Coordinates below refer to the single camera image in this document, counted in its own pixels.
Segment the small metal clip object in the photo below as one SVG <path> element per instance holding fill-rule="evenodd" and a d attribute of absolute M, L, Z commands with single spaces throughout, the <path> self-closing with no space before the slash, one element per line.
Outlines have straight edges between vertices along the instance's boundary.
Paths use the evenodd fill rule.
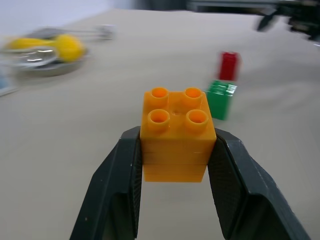
<path fill-rule="evenodd" d="M 110 24 L 98 25 L 95 31 L 101 40 L 112 40 L 116 35 L 116 27 Z"/>

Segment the round metal tray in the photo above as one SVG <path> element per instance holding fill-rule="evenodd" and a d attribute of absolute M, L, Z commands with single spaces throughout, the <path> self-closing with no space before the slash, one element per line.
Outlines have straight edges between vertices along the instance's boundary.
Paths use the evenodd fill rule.
<path fill-rule="evenodd" d="M 45 27 L 45 28 L 35 30 L 29 34 L 26 34 L 26 35 L 23 35 L 20 37 L 14 37 L 10 41 L 17 39 L 17 38 L 38 38 L 38 39 L 50 40 L 50 39 L 53 39 L 54 37 L 61 35 L 61 34 L 72 35 L 70 33 L 67 33 L 67 31 L 60 29 L 60 28 Z M 6 49 L 5 45 L 7 43 L 9 43 L 10 41 L 8 41 L 8 42 L 4 43 L 4 45 L 0 46 L 0 53 L 2 50 Z M 39 66 L 36 68 L 19 68 L 19 67 L 15 66 L 15 68 L 17 68 L 17 70 L 19 72 L 22 72 L 22 73 L 24 73 L 26 75 L 30 75 L 30 76 L 53 77 L 53 76 L 65 75 L 67 73 L 75 71 L 76 69 L 78 69 L 82 66 L 83 62 L 85 61 L 85 59 L 87 58 L 88 53 L 89 53 L 88 48 L 86 46 L 85 46 L 85 49 L 86 49 L 86 52 L 85 52 L 84 56 L 82 56 L 80 59 L 78 59 L 74 62 L 64 62 L 62 59 L 60 59 L 58 57 L 57 60 L 55 60 L 52 63 L 49 63 L 48 65 Z"/>

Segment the green building block cube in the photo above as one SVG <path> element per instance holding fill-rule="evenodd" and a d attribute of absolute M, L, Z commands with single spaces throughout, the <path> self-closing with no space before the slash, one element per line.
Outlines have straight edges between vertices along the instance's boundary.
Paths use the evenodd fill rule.
<path fill-rule="evenodd" d="M 237 86 L 232 82 L 214 80 L 205 91 L 211 117 L 226 120 L 231 106 L 231 101 Z"/>

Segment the clear glass bowl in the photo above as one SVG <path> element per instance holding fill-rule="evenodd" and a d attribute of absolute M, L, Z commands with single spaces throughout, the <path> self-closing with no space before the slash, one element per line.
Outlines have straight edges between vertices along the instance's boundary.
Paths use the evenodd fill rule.
<path fill-rule="evenodd" d="M 58 59 L 58 53 L 55 48 L 48 46 L 4 49 L 1 51 L 1 53 L 13 55 L 13 66 L 22 69 L 34 69 L 45 66 Z"/>

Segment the red building block cube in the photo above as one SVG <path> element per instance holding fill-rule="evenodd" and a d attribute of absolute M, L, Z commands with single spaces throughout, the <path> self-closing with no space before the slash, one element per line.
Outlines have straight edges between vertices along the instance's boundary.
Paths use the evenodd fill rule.
<path fill-rule="evenodd" d="M 221 81 L 236 82 L 241 66 L 241 55 L 238 52 L 223 51 L 220 54 L 220 64 L 217 78 Z"/>

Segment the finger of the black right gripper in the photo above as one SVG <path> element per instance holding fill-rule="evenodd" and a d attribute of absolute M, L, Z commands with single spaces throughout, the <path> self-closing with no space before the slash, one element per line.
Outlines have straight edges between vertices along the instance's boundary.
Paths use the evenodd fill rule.
<path fill-rule="evenodd" d="M 262 18 L 256 27 L 256 30 L 265 31 L 269 27 L 276 13 L 276 9 L 269 9 L 268 11 L 264 11 L 262 14 Z"/>

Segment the blue white flat card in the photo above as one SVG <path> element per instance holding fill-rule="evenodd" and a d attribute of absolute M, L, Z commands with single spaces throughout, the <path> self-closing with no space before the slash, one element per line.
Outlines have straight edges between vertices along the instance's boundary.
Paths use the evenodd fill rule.
<path fill-rule="evenodd" d="M 8 75 L 0 72 L 0 97 L 11 94 L 18 90 L 15 81 Z"/>

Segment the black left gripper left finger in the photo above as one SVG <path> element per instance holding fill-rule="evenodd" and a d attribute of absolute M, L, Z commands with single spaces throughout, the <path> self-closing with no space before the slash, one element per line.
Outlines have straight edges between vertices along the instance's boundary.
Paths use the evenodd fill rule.
<path fill-rule="evenodd" d="M 69 240 L 135 240 L 143 179 L 140 127 L 122 133 L 93 174 Z"/>

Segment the orange building block cube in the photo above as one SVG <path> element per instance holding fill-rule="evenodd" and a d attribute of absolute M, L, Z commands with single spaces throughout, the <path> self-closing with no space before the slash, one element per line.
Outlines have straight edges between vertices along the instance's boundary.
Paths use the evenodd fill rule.
<path fill-rule="evenodd" d="M 139 139 L 146 182 L 200 183 L 217 140 L 206 94 L 145 92 Z"/>

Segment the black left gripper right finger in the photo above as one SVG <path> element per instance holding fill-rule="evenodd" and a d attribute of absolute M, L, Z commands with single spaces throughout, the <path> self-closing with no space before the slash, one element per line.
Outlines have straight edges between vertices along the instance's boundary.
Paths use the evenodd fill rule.
<path fill-rule="evenodd" d="M 216 129 L 207 165 L 225 240 L 311 240 L 273 178 L 243 142 Z"/>

